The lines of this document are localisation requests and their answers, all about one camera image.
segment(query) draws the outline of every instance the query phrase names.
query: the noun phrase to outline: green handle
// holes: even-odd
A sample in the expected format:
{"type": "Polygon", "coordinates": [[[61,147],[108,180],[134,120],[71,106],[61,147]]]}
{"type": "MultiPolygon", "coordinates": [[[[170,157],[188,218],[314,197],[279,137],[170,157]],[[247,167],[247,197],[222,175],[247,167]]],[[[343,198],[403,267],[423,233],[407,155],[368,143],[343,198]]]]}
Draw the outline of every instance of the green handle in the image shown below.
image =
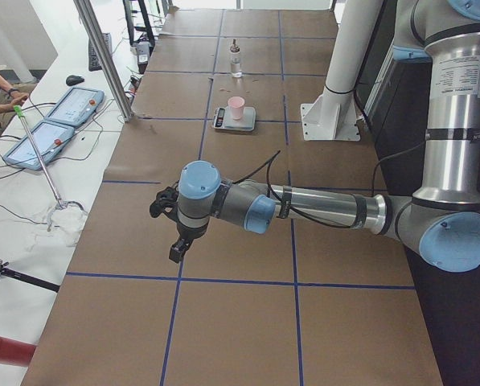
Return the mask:
{"type": "Polygon", "coordinates": [[[23,117],[23,111],[22,111],[22,108],[20,106],[13,106],[13,109],[16,112],[16,114],[18,115],[18,118],[23,117]]]}

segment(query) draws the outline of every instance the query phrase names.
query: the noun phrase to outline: white desk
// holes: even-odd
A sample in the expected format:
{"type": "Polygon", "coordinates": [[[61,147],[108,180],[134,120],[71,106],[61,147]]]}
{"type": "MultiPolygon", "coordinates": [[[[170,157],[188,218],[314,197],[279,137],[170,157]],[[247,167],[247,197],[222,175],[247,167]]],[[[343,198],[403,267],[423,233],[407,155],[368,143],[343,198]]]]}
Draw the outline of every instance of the white desk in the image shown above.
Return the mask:
{"type": "MultiPolygon", "coordinates": [[[[112,13],[120,17],[123,14],[121,2],[104,4],[116,7],[112,13]]],[[[130,54],[128,41],[122,40],[125,20],[109,18],[100,21],[104,32],[112,33],[113,60],[122,84],[126,84],[132,69],[137,71],[135,58],[130,54]]],[[[102,71],[88,71],[88,36],[81,27],[72,41],[59,54],[53,65],[31,95],[35,104],[56,102],[66,92],[64,83],[68,75],[81,75],[85,82],[80,86],[96,88],[105,92],[105,100],[113,98],[102,71]]],[[[46,113],[48,107],[42,108],[46,113]]],[[[32,127],[41,116],[34,109],[25,112],[32,127]]],[[[121,132],[123,120],[115,102],[97,118],[104,127],[98,144],[89,158],[83,162],[59,160],[48,169],[52,179],[64,200],[75,200],[83,204],[86,211],[92,207],[97,190],[101,184],[104,169],[107,167],[114,146],[121,132]]],[[[89,123],[83,133],[72,139],[61,155],[83,158],[91,150],[101,128],[94,122],[89,123]]],[[[18,119],[14,119],[5,134],[23,137],[24,130],[18,119]]],[[[0,153],[11,148],[14,141],[9,138],[0,140],[0,153]]],[[[14,170],[0,169],[0,177],[14,170]]],[[[55,199],[43,173],[22,171],[9,178],[0,180],[0,204],[11,211],[36,221],[43,221],[43,215],[55,204],[55,199]]],[[[60,284],[72,258],[74,248],[65,244],[62,231],[58,228],[47,232],[45,225],[34,225],[12,216],[0,208],[0,259],[10,262],[10,269],[26,273],[60,284]]],[[[55,293],[8,277],[0,279],[0,335],[28,343],[37,343],[55,300],[55,293]]],[[[26,368],[0,364],[0,385],[20,384],[26,368]]]]}

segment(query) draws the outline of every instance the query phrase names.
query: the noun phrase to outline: computer mouse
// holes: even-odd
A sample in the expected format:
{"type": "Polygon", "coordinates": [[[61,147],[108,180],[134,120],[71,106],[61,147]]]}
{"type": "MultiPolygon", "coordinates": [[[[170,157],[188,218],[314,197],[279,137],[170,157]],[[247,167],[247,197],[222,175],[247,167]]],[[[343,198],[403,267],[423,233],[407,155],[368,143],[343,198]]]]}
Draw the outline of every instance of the computer mouse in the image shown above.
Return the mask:
{"type": "Polygon", "coordinates": [[[84,78],[78,75],[69,75],[66,78],[66,85],[67,86],[75,86],[76,84],[84,82],[84,78]]]}

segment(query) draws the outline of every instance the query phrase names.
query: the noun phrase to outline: blue joint cap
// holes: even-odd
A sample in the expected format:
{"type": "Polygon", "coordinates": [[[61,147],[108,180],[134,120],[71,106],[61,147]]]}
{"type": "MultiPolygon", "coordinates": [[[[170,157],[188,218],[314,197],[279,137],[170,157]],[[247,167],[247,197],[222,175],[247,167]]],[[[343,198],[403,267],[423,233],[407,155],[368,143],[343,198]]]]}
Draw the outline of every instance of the blue joint cap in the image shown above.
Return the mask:
{"type": "Polygon", "coordinates": [[[220,172],[207,161],[188,163],[181,172],[178,191],[188,199],[205,199],[220,185],[220,172]]]}
{"type": "Polygon", "coordinates": [[[459,14],[480,22],[480,0],[448,0],[459,14]]]}
{"type": "Polygon", "coordinates": [[[449,272],[466,272],[480,265],[480,213],[463,211],[431,225],[419,251],[429,264],[449,272]]]}
{"type": "Polygon", "coordinates": [[[265,233],[275,212],[275,201],[266,195],[258,195],[250,205],[243,227],[250,232],[265,233]]]}
{"type": "Polygon", "coordinates": [[[393,59],[397,62],[427,63],[431,57],[420,48],[393,46],[393,59]]]}

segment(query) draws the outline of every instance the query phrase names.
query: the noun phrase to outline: red cylinder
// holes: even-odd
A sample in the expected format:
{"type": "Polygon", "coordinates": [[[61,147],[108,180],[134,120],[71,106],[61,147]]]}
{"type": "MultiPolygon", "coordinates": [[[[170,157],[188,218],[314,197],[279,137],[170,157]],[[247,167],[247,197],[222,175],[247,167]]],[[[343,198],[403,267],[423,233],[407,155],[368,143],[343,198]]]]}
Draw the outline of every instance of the red cylinder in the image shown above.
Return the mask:
{"type": "Polygon", "coordinates": [[[36,346],[0,336],[0,363],[29,366],[36,346]]]}

